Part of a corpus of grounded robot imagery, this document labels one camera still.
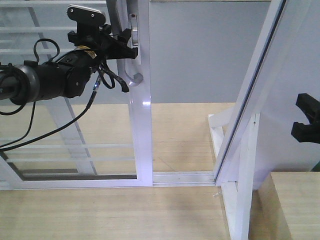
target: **black cable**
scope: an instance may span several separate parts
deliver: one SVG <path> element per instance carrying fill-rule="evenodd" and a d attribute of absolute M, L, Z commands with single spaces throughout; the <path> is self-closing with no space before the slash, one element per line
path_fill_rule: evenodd
<path fill-rule="evenodd" d="M 52 39 L 50 39 L 50 38 L 41 38 L 41 39 L 39 39 L 38 41 L 36 41 L 35 44 L 33 45 L 33 54 L 34 54 L 34 56 L 35 56 L 35 58 L 36 58 L 36 62 L 37 62 L 37 63 L 39 63 L 39 61 L 40 61 L 39 55 L 38 55 L 38 53 L 37 53 L 37 44 L 40 43 L 40 42 L 49 42 L 49 43 L 52 43 L 52 44 L 55 46 L 55 48 L 56 48 L 56 55 L 53 56 L 53 57 L 51 57 L 51 58 L 49 59 L 49 61 L 48 61 L 49 63 L 52 63 L 53 59 L 60 54 L 60 47 L 59 47 L 58 43 L 56 43 L 54 40 L 52 40 Z"/>
<path fill-rule="evenodd" d="M 95 99 L 95 97 L 96 97 L 96 94 L 97 94 L 97 89 L 94 89 L 93 92 L 92 92 L 92 94 L 91 94 L 91 96 L 90 96 L 90 99 L 89 99 L 89 101 L 88 101 L 88 103 L 87 103 L 87 105 L 86 105 L 86 107 L 85 107 L 85 109 L 84 109 L 76 118 L 74 118 L 73 120 L 71 120 L 71 121 L 68 122 L 67 124 L 65 124 L 65 125 L 57 128 L 57 129 L 55 129 L 55 130 L 53 130 L 53 131 L 50 131 L 50 132 L 48 132 L 48 133 L 46 133 L 46 134 L 44 134 L 44 135 L 38 136 L 38 137 L 36 137 L 36 138 L 34 138 L 34 139 L 31 139 L 31 140 L 29 140 L 29 141 L 25 141 L 25 142 L 22 142 L 22 143 L 20 143 L 20 144 L 14 145 L 14 146 L 9 146 L 9 147 L 5 147 L 5 148 L 0 148 L 0 152 L 6 152 L 6 151 L 9 151 L 9 150 L 13 150 L 13 149 L 17 149 L 17 148 L 23 147 L 23 146 L 28 145 L 28 144 L 32 144 L 32 143 L 34 143 L 34 142 L 36 142 L 36 141 L 39 141 L 39 140 L 41 140 L 41 139 L 44 139 L 44 138 L 46 138 L 46 137 L 48 137 L 48 136 L 51 136 L 52 134 L 58 133 L 58 132 L 60 132 L 61 130 L 69 127 L 71 124 L 73 124 L 74 122 L 76 122 L 79 118 L 81 118 L 81 117 L 89 110 L 89 108 L 91 107 L 92 103 L 94 102 L 94 99 Z"/>
<path fill-rule="evenodd" d="M 114 89 L 115 86 L 116 86 L 116 83 L 115 83 L 115 79 L 114 77 L 111 77 L 111 75 L 109 75 L 110 77 L 110 80 L 111 80 L 111 86 L 107 83 L 107 81 L 105 80 L 105 77 L 104 77 L 104 73 L 99 69 L 97 68 L 97 71 L 98 71 L 98 74 L 102 80 L 102 83 L 103 85 L 105 85 L 108 89 Z"/>
<path fill-rule="evenodd" d="M 122 92 L 127 93 L 127 92 L 130 91 L 127 83 L 125 82 L 125 80 L 123 80 L 122 77 L 119 77 L 113 71 L 110 70 L 110 68 L 107 65 L 107 61 L 102 62 L 101 69 L 105 74 L 109 75 L 110 79 L 113 82 L 116 80 L 121 85 L 121 91 Z"/>
<path fill-rule="evenodd" d="M 0 86 L 3 83 L 3 81 L 9 77 L 15 77 L 20 83 L 21 85 L 25 85 L 26 88 L 29 87 L 29 85 L 27 84 L 27 76 L 24 74 L 23 71 L 21 71 L 19 68 L 14 67 L 11 63 L 9 63 L 8 65 L 1 65 L 0 69 L 3 70 L 0 73 L 5 73 L 5 75 L 3 75 L 0 78 Z M 5 111 L 0 111 L 0 115 L 4 115 L 4 116 L 10 116 L 10 115 L 14 115 L 17 114 L 18 112 L 20 112 L 27 104 L 28 101 L 28 94 L 25 96 L 25 100 L 24 103 L 18 107 L 18 109 L 11 111 L 11 112 L 5 112 Z"/>
<path fill-rule="evenodd" d="M 14 140 L 14 141 L 5 143 L 5 144 L 3 144 L 3 145 L 0 145 L 0 148 L 3 148 L 3 147 L 5 147 L 5 146 L 11 145 L 11 144 L 15 144 L 16 142 L 19 142 L 19 141 L 21 141 L 22 139 L 24 139 L 24 138 L 30 133 L 30 130 L 31 130 L 31 127 L 32 127 L 32 124 L 33 124 L 33 121 L 34 121 L 35 109 L 36 109 L 36 102 L 34 101 L 34 102 L 33 102 L 33 106 L 32 106 L 30 123 L 29 123 L 29 127 L 28 127 L 26 133 L 25 133 L 22 137 L 20 137 L 19 139 L 16 139 L 16 140 Z"/>

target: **aluminum frame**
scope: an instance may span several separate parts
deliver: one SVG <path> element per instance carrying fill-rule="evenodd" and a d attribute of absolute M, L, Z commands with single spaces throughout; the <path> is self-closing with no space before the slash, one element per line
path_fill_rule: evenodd
<path fill-rule="evenodd" d="M 0 7 L 34 7 L 44 4 L 106 4 L 106 1 L 2 1 Z M 121 1 L 118 7 L 134 9 L 140 19 L 140 47 L 143 55 L 141 57 L 141 65 L 132 65 L 128 61 L 126 69 L 119 71 L 119 75 L 128 81 L 129 71 L 143 75 L 143 81 L 138 86 L 130 87 L 129 94 L 129 113 L 132 125 L 133 148 L 135 153 L 136 175 L 137 179 L 99 179 L 99 180 L 37 180 L 23 181 L 17 173 L 7 164 L 6 160 L 0 158 L 0 172 L 12 189 L 49 189 L 49 188 L 106 188 L 106 187 L 145 187 L 153 185 L 153 169 L 152 169 L 152 128 L 151 128 L 151 92 L 150 92 L 150 51 L 149 51 L 149 1 L 139 0 L 130 1 L 130 7 L 126 8 L 126 2 Z M 122 10 L 123 19 L 130 14 L 126 10 Z M 68 52 L 70 49 L 62 49 L 61 52 Z M 20 49 L 4 49 L 4 53 L 8 54 L 28 54 L 28 50 L 20 51 Z M 43 49 L 38 51 L 39 54 L 55 53 L 53 49 Z M 108 144 L 95 144 L 95 147 L 107 147 Z M 111 147 L 127 147 L 128 144 L 113 145 Z M 27 148 L 42 148 L 41 146 L 28 146 Z M 69 148 L 88 147 L 86 144 L 80 146 L 67 145 Z"/>

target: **glass pane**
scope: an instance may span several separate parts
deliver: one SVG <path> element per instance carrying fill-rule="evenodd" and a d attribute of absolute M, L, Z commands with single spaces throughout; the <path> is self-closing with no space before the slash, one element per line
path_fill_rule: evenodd
<path fill-rule="evenodd" d="M 85 6 L 105 12 L 106 23 L 110 23 L 105 4 Z M 74 49 L 67 34 L 76 29 L 77 23 L 68 18 L 67 8 L 68 4 L 0 8 L 0 28 L 7 27 L 7 31 L 0 34 L 0 49 L 3 50 L 0 62 L 17 65 L 24 60 L 35 60 L 32 48 L 40 38 L 55 40 L 61 54 Z M 33 27 L 44 28 L 40 32 L 28 32 Z M 37 50 L 41 63 L 56 52 L 51 43 L 39 43 Z M 115 60 L 108 61 L 108 66 L 117 73 Z M 61 127 L 80 114 L 89 101 L 96 79 L 97 74 L 93 74 L 80 97 L 38 101 L 33 126 L 25 140 Z M 119 85 L 109 90 L 101 84 L 94 104 L 76 124 L 40 141 L 5 152 L 7 162 L 25 180 L 54 180 L 54 177 L 58 180 L 62 177 L 68 179 L 68 176 L 109 179 L 116 175 L 119 175 L 116 179 L 122 176 L 124 179 L 137 178 L 128 103 L 128 94 L 121 92 Z M 0 101 L 0 108 L 10 112 L 17 107 L 6 99 Z M 32 104 L 29 103 L 18 114 L 0 117 L 0 144 L 15 140 L 26 132 L 31 111 Z"/>
<path fill-rule="evenodd" d="M 150 3 L 154 171 L 213 170 L 208 115 L 237 100 L 269 4 Z"/>

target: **floor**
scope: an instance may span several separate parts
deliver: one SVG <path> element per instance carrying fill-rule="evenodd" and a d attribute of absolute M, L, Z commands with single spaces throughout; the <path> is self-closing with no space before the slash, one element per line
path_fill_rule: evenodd
<path fill-rule="evenodd" d="M 228 240 L 219 187 L 0 191 L 0 239 Z"/>
<path fill-rule="evenodd" d="M 234 103 L 156 103 L 152 104 L 153 169 L 155 172 L 212 171 L 214 154 L 210 138 L 208 115 L 232 107 Z M 73 105 L 75 115 L 84 105 Z M 0 140 L 15 139 L 25 132 L 31 106 L 14 116 L 0 121 Z M 87 144 L 132 144 L 128 105 L 95 104 L 79 119 L 78 124 Z M 29 138 L 37 137 L 55 128 L 53 116 L 45 105 L 35 110 Z M 64 136 L 55 134 L 36 142 L 36 145 L 63 145 Z M 98 174 L 134 173 L 132 148 L 90 148 L 92 157 L 126 157 L 132 160 L 95 161 Z M 21 170 L 76 169 L 72 161 L 54 162 L 50 158 L 70 158 L 65 148 L 15 149 L 7 153 L 13 159 L 42 159 L 38 162 L 19 162 Z"/>

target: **horizontal bar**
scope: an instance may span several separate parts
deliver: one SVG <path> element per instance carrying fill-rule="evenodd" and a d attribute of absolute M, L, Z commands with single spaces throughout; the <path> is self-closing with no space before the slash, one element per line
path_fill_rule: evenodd
<path fill-rule="evenodd" d="M 214 186 L 212 171 L 154 172 L 154 187 Z"/>
<path fill-rule="evenodd" d="M 74 50 L 74 48 L 60 48 L 60 53 L 67 53 Z M 57 50 L 55 48 L 48 48 L 48 49 L 39 49 L 36 51 L 39 55 L 46 55 L 46 54 L 55 54 Z M 33 49 L 0 49 L 0 54 L 8 54 L 8 55 L 33 55 Z"/>
<path fill-rule="evenodd" d="M 134 156 L 119 157 L 82 157 L 82 158 L 9 158 L 7 163 L 26 163 L 26 162 L 104 162 L 104 161 L 134 161 Z"/>
<path fill-rule="evenodd" d="M 84 148 L 133 148 L 132 144 L 66 144 L 66 145 L 25 145 L 20 149 L 84 149 Z"/>
<path fill-rule="evenodd" d="M 136 180 L 137 175 L 117 174 L 117 175 L 77 175 L 65 173 L 60 175 L 51 174 L 24 174 L 24 181 L 80 181 L 80 180 Z"/>
<path fill-rule="evenodd" d="M 0 40 L 0 44 L 10 44 L 12 40 Z"/>
<path fill-rule="evenodd" d="M 76 30 L 76 26 L 24 26 L 24 27 L 0 27 L 2 34 L 15 34 L 15 33 L 44 33 L 61 30 Z"/>
<path fill-rule="evenodd" d="M 35 7 L 35 6 L 48 6 L 50 5 L 70 5 L 70 4 L 80 4 L 80 5 L 105 5 L 105 0 L 98 1 L 57 1 L 57 0 L 46 0 L 46 1 L 0 1 L 0 8 L 21 8 L 21 7 Z"/>

